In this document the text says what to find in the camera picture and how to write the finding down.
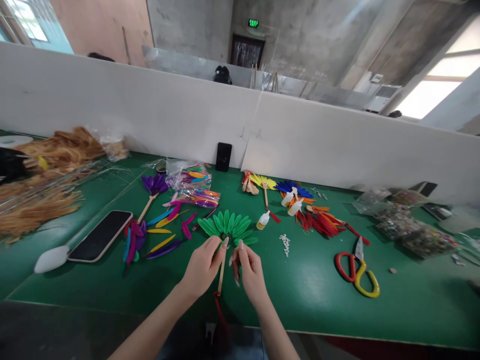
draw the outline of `exit sign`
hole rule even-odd
[[[258,20],[254,20],[254,19],[248,19],[248,26],[250,28],[258,28],[259,27],[259,21]]]

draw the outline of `white partition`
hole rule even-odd
[[[0,42],[4,130],[51,136],[110,127],[134,151],[208,163],[223,142],[239,168],[259,98],[237,86]]]
[[[480,201],[480,138],[265,93],[242,169],[339,188],[438,184],[430,198]]]

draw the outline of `doorway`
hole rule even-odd
[[[230,64],[251,69],[260,68],[265,41],[233,34],[231,41]]]

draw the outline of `glue bottle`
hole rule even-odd
[[[294,198],[294,192],[287,192],[285,197],[283,198],[283,200],[281,201],[281,205],[286,207],[288,204],[290,204],[290,202],[292,201],[292,199]]]
[[[265,229],[265,226],[267,225],[267,223],[269,222],[270,220],[270,210],[268,210],[268,212],[264,213],[262,216],[260,216],[260,219],[258,220],[258,222],[256,223],[256,228],[258,230],[263,230]]]
[[[291,208],[288,210],[288,215],[295,216],[296,213],[302,208],[303,199],[294,203]]]

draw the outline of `window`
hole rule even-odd
[[[28,0],[6,0],[6,2],[30,39],[49,41],[28,4]]]
[[[397,107],[403,115],[423,119],[480,68],[480,15],[428,68],[422,81]]]

